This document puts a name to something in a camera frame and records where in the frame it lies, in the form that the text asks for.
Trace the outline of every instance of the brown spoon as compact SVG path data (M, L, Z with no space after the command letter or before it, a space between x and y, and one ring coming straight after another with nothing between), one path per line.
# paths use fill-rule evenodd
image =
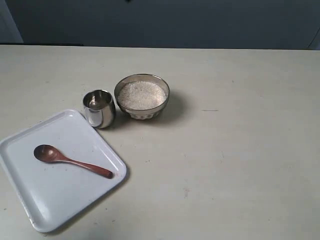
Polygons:
M58 149L56 149L54 146L51 145L40 145L37 146L33 154L36 159L45 162L45 163L68 163L68 164L74 164L79 167L83 167L84 169L87 169L91 172L94 172L96 174L99 174L103 177L106 177L107 179L112 179L114 174L102 167L80 162L80 161L75 161L70 158L67 158L64 156Z

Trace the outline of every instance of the white plastic tray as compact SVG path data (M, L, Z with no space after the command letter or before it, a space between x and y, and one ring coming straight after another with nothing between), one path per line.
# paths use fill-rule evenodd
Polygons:
M67 163L37 160L38 145L114 173L107 179ZM126 165L76 110L65 110L0 142L0 162L33 227L50 232L119 184Z

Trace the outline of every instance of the table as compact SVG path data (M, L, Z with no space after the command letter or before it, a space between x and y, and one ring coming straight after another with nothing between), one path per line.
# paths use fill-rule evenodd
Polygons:
M0 168L2 240L319 239L317 51L0 45L0 139L135 73L171 96L153 120L98 130L126 182L43 234Z

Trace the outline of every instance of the metal bowl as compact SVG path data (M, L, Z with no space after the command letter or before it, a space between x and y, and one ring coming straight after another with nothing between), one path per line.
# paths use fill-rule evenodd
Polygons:
M156 106L150 109L143 109L143 110L128 108L120 104L118 97L121 89L126 84L133 83L133 82L149 82L149 83L158 85L160 88L164 90L164 93L166 96L165 101L159 106ZM120 82L118 82L118 84L115 86L115 89L114 89L114 97L121 111L123 111L126 114L129 114L131 118L139 119L139 120L151 119L157 116L166 107L169 100L169 93L170 93L169 86L161 77L151 75L151 74L146 74L146 73L127 76L124 79L122 79Z

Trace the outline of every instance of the spoon handle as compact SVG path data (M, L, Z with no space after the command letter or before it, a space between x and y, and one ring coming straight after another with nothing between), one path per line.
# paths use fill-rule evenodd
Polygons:
M96 165L92 165L92 164L84 163L84 162L80 162L80 161L75 161L75 160L72 160L67 157L64 158L63 161L66 163L71 163L71 164L77 165L79 167L82 167L84 169L87 169L87 170L89 170L93 173L99 174L107 179L112 179L112 177L114 176L112 171L109 171L108 169L102 168L100 166L96 166Z

